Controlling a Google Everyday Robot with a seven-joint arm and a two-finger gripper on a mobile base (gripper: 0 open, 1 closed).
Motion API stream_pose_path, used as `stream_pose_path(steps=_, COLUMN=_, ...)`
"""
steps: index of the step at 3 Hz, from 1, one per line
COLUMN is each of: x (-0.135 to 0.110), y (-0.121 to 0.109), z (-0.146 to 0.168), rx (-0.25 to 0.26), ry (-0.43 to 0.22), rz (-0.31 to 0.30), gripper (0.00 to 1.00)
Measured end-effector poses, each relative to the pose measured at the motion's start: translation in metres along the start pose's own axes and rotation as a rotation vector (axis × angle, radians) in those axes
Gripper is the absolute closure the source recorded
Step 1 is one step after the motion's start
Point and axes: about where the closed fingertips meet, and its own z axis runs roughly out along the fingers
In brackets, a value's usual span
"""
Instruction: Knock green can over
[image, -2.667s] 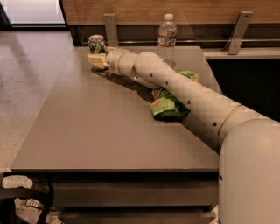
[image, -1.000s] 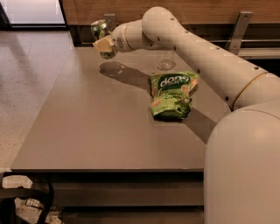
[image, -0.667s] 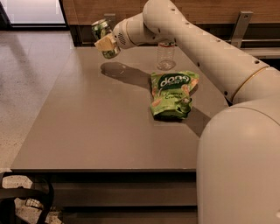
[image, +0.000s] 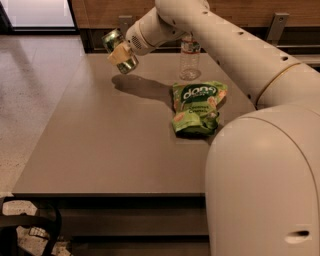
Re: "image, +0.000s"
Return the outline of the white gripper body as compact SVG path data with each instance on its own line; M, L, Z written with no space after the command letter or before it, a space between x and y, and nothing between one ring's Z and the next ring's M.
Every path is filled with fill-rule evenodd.
M127 30L125 38L133 52L143 56L183 35L183 31L167 24L158 15L156 8L152 8Z

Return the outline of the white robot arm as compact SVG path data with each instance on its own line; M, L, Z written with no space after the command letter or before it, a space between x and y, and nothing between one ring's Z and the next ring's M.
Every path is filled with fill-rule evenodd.
M206 163L212 256L320 256L320 74L212 13L207 0L155 0L127 32L145 55L189 33L253 103Z

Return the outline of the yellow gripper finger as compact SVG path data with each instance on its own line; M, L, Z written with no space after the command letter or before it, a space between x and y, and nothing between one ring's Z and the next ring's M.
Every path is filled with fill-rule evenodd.
M122 62L127 61L131 58L130 46L126 43L120 43L115 49L109 54L108 61L116 66Z

